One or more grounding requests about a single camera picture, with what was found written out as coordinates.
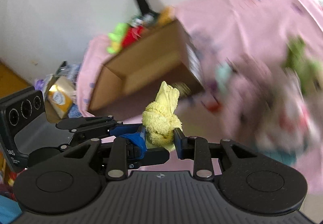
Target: camera lens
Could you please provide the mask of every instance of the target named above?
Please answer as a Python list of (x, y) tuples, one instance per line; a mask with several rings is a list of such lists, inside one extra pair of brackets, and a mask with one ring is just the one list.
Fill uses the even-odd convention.
[(35, 96), (34, 98), (34, 107), (38, 110), (40, 108), (41, 101), (39, 96)]
[(29, 100), (25, 100), (21, 104), (21, 113), (24, 118), (29, 118), (32, 113), (32, 106)]
[(18, 121), (19, 121), (19, 113), (16, 109), (13, 108), (9, 112), (9, 122), (13, 126), (16, 126), (18, 124)]

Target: green stuffed toy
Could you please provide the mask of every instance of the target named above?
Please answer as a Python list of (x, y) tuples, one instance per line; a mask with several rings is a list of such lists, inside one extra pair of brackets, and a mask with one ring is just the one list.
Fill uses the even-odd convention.
[(305, 46), (300, 36), (290, 38), (284, 67), (296, 72), (301, 82), (302, 94), (308, 96), (323, 88), (323, 65), (322, 62), (305, 56)]
[(107, 51), (110, 54), (119, 53), (121, 48), (121, 42), (126, 35), (129, 29), (129, 25), (127, 23), (118, 23), (113, 33), (109, 33), (108, 37), (111, 40), (110, 46), (107, 48)]

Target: red object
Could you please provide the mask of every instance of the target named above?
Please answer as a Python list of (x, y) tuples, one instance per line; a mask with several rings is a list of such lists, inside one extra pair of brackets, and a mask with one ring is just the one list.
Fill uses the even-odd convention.
[(9, 178), (10, 178), (10, 179), (12, 179), (12, 180), (16, 180), (16, 178), (17, 178), (17, 173), (15, 173), (15, 172), (10, 172), (10, 173), (9, 173)]
[(121, 43), (122, 48), (126, 48), (131, 45), (133, 42), (140, 39), (140, 34), (144, 30), (143, 26), (131, 27), (128, 29), (123, 41)]
[(202, 103), (202, 105), (211, 113), (220, 112), (222, 110), (222, 108), (223, 108), (221, 103), (218, 102), (217, 100), (215, 102), (209, 103), (209, 104)]
[(305, 133), (308, 130), (308, 118), (309, 114), (305, 106), (302, 107), (302, 114), (298, 117), (297, 123), (288, 118), (286, 110), (283, 110), (279, 116), (279, 126), (290, 134), (295, 132), (297, 128)]

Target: yellow cloth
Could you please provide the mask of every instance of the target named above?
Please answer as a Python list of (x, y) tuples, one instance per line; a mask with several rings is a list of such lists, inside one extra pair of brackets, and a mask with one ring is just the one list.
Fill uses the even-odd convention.
[(150, 143), (166, 148), (168, 151), (175, 149), (173, 130), (179, 127), (181, 122), (174, 114), (177, 107), (180, 92), (176, 88), (162, 82), (154, 102), (146, 107), (143, 112), (143, 125), (148, 132), (147, 147)]

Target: wooden floor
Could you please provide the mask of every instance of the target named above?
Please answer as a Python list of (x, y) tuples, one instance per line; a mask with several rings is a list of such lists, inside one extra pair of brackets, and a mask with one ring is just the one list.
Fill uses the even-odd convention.
[(0, 63), (0, 98), (28, 87), (29, 84)]

